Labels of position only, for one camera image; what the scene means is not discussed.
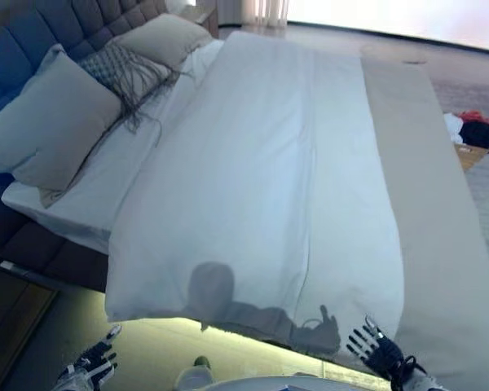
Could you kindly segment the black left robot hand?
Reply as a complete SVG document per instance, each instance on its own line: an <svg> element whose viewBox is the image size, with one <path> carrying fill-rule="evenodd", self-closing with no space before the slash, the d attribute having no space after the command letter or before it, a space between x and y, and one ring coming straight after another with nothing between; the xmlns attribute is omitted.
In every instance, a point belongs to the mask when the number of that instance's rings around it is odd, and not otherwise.
<svg viewBox="0 0 489 391"><path fill-rule="evenodd" d="M121 330L122 325L116 324L100 342L86 349L67 366L64 390L101 390L117 368L113 361L117 354L110 353L110 350Z"/></svg>

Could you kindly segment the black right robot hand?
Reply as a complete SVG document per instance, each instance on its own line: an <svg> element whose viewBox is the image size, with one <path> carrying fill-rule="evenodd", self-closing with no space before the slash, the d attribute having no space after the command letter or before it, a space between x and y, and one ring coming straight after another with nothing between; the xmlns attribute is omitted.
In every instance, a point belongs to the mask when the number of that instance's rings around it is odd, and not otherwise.
<svg viewBox="0 0 489 391"><path fill-rule="evenodd" d="M354 328L348 336L346 348L364 366L386 380L394 379L403 363L401 349L367 315L362 326Z"/></svg>

